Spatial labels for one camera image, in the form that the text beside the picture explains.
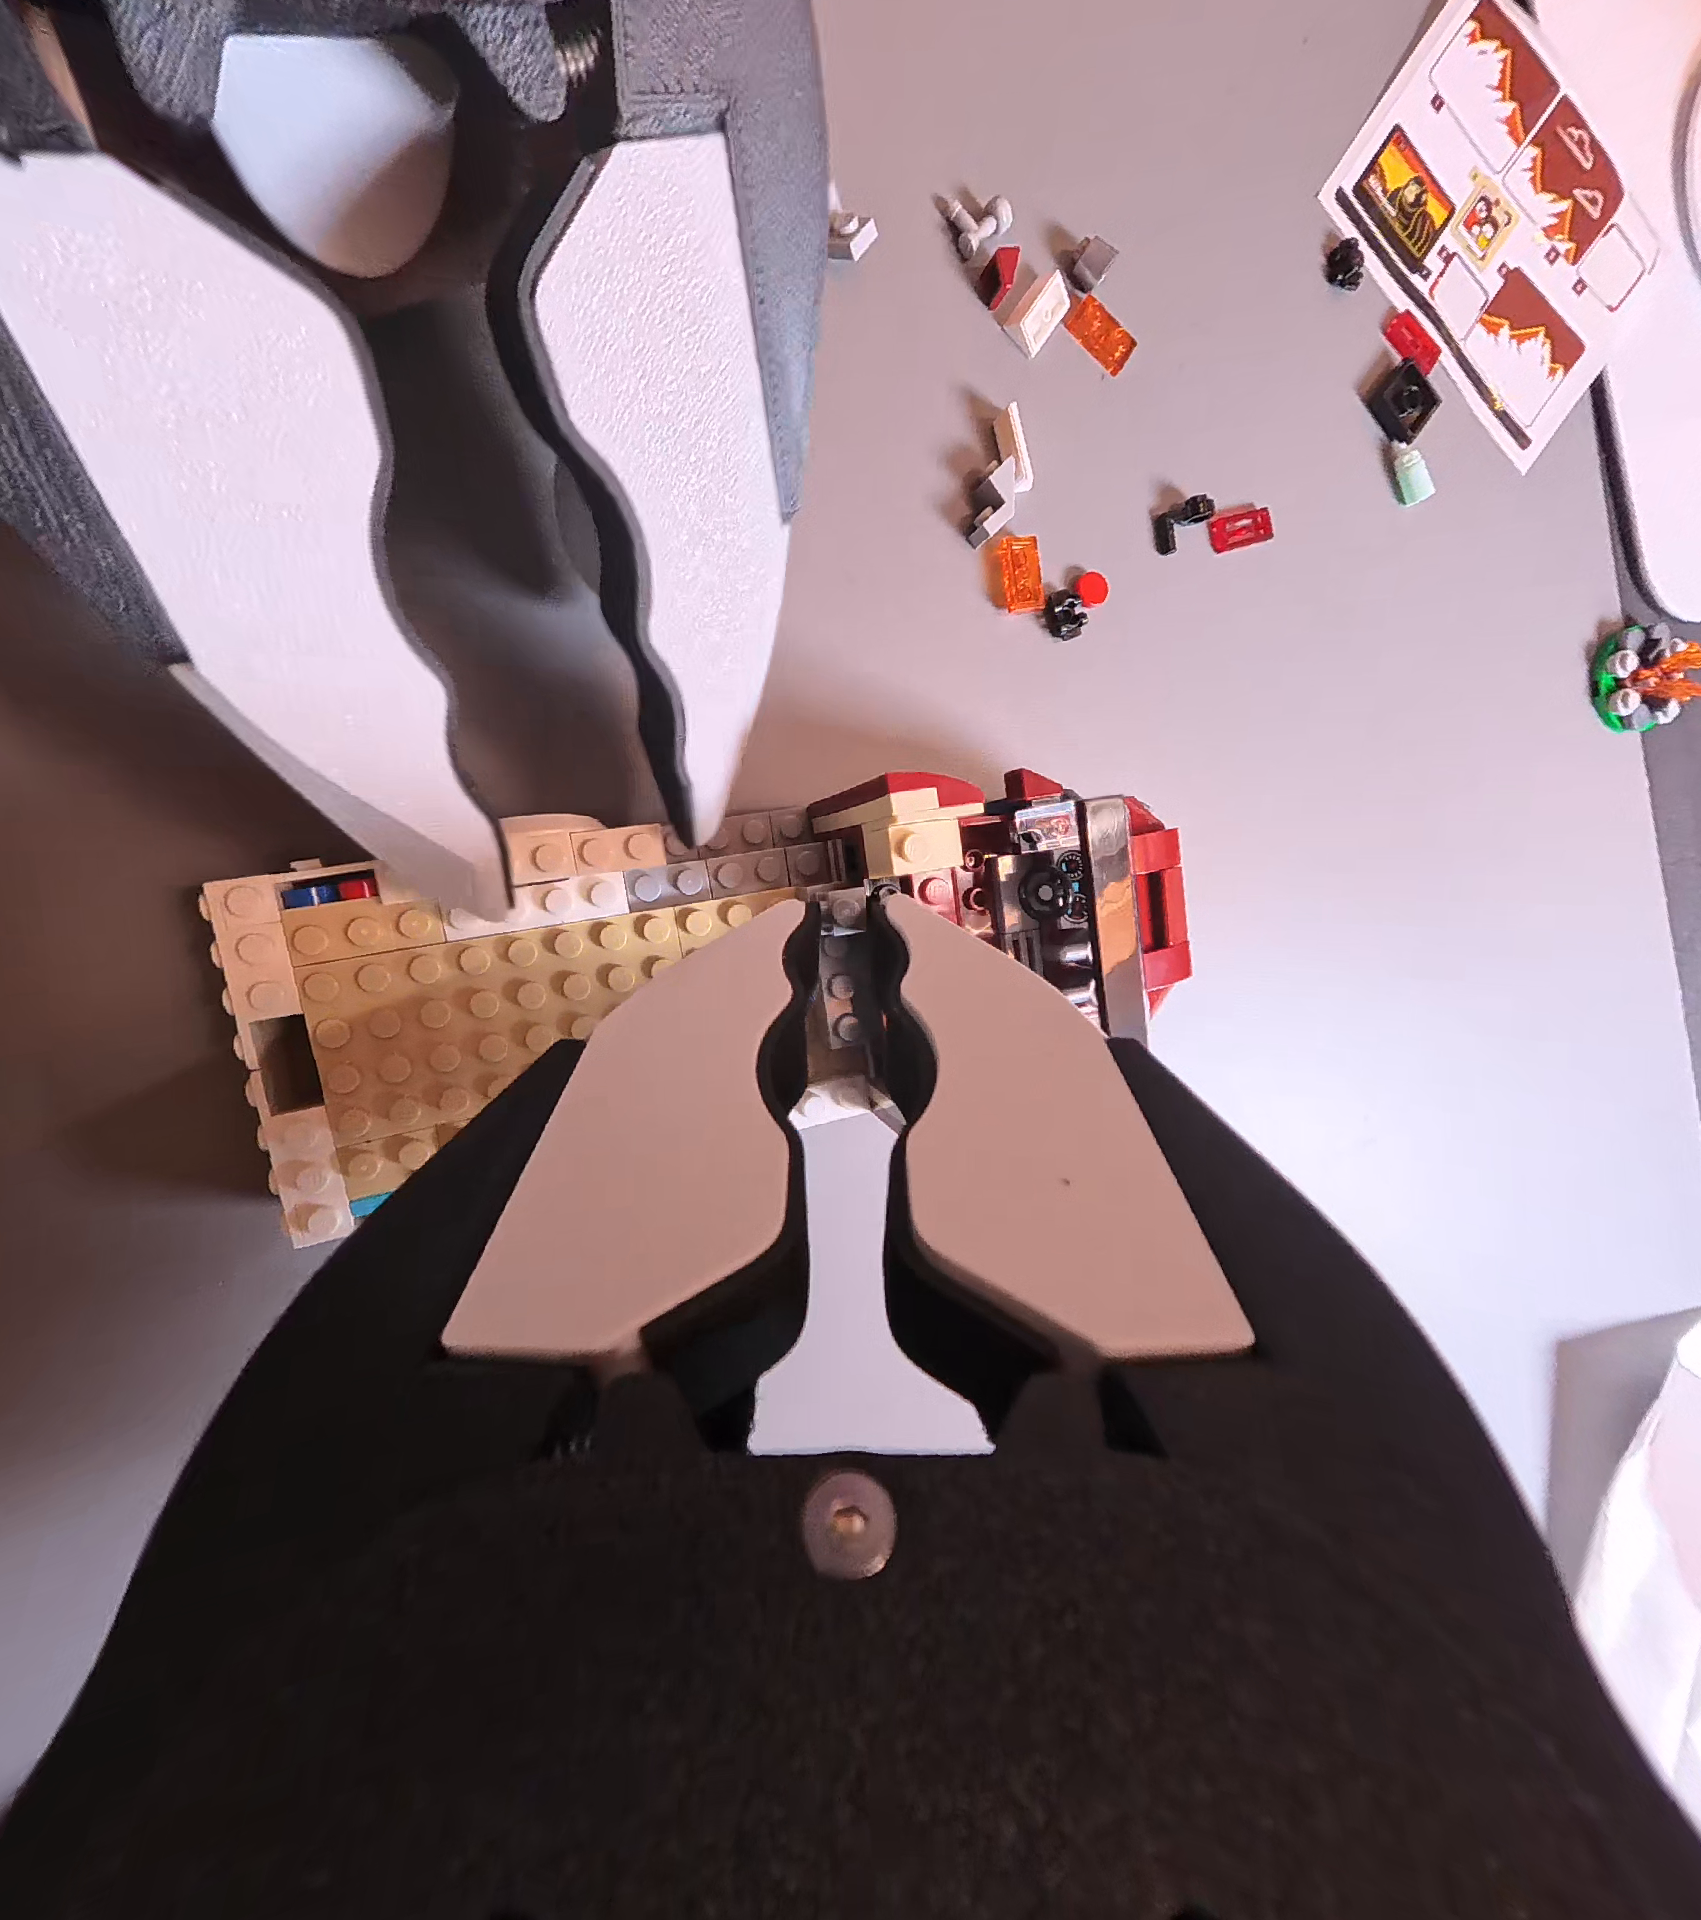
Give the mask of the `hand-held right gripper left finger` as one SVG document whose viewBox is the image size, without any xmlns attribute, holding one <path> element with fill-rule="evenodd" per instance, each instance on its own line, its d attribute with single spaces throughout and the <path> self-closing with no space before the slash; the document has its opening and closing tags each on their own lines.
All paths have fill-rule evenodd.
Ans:
<svg viewBox="0 0 1701 1920">
<path fill-rule="evenodd" d="M 804 922 L 802 902 L 774 904 L 585 1044 L 444 1326 L 446 1352 L 607 1372 L 770 1247 L 790 1153 L 758 1057 L 790 1005 L 784 947 Z"/>
</svg>

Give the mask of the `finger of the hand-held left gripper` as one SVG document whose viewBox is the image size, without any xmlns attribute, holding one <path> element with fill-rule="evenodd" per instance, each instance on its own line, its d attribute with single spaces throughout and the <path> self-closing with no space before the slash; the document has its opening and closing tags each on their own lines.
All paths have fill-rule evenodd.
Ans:
<svg viewBox="0 0 1701 1920">
<path fill-rule="evenodd" d="M 496 917 L 509 865 L 383 555 L 359 331 L 116 158 L 0 158 L 0 320 L 168 616 L 177 678 L 408 886 Z"/>
<path fill-rule="evenodd" d="M 588 503 L 638 734 L 691 843 L 727 811 L 789 527 L 721 132 L 585 156 L 527 247 L 527 393 Z"/>
</svg>

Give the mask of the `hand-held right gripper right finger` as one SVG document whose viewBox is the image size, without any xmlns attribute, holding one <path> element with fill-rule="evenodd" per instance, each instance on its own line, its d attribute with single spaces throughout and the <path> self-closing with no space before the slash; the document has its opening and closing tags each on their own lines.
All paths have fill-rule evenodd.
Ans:
<svg viewBox="0 0 1701 1920">
<path fill-rule="evenodd" d="M 1253 1331 L 1103 1032 L 1037 971 L 882 902 L 885 1084 L 910 1241 L 1068 1355 L 1234 1355 Z"/>
</svg>

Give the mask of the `toy brick truck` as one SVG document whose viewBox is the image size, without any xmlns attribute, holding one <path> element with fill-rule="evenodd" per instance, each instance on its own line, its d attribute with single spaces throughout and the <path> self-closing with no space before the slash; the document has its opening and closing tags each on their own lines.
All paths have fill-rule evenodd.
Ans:
<svg viewBox="0 0 1701 1920">
<path fill-rule="evenodd" d="M 1001 795 L 885 771 L 810 806 L 664 824 L 505 821 L 513 904 L 443 907 L 372 861 L 299 861 L 199 897 L 235 1017 L 286 1237 L 349 1236 L 552 1044 L 585 1042 L 631 996 L 815 889 L 902 896 L 1058 990 L 1108 1036 L 1145 1040 L 1193 970 L 1180 836 L 1133 795 L 1082 797 L 1008 770 Z M 881 1088 L 866 940 L 809 1012 L 799 1126 L 896 1124 Z"/>
</svg>

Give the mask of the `white slope brick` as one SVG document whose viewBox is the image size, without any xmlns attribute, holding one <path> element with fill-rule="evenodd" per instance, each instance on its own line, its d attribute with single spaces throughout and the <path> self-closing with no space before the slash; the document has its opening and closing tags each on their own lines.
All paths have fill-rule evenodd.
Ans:
<svg viewBox="0 0 1701 1920">
<path fill-rule="evenodd" d="M 1025 357 L 1034 359 L 1054 336 L 1054 329 L 1067 322 L 1071 306 L 1073 287 L 1067 274 L 1053 267 L 1032 278 L 1003 306 L 1001 325 Z"/>
</svg>

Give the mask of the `black cube brick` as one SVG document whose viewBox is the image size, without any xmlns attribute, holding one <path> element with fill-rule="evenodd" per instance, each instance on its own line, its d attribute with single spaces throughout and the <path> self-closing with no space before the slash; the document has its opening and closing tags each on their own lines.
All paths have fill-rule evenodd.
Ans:
<svg viewBox="0 0 1701 1920">
<path fill-rule="evenodd" d="M 1390 443 L 1412 446 L 1438 411 L 1440 396 L 1412 357 L 1400 357 L 1366 390 L 1364 405 Z"/>
</svg>

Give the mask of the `toy brick campfire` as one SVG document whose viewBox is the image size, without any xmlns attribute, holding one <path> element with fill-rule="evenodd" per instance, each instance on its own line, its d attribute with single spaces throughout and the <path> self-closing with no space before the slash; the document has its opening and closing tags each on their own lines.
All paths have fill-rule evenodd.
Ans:
<svg viewBox="0 0 1701 1920">
<path fill-rule="evenodd" d="M 1678 720 L 1701 699 L 1701 641 L 1666 622 L 1628 623 L 1604 636 L 1589 667 L 1589 698 L 1612 731 L 1642 734 Z"/>
</svg>

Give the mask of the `sticker sheet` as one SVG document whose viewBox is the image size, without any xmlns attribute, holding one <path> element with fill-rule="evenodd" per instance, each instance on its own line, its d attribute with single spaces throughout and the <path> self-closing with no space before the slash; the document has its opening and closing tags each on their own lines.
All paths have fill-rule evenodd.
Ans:
<svg viewBox="0 0 1701 1920">
<path fill-rule="evenodd" d="M 1517 4 L 1442 8 L 1320 203 L 1523 472 L 1649 303 L 1657 234 Z"/>
</svg>

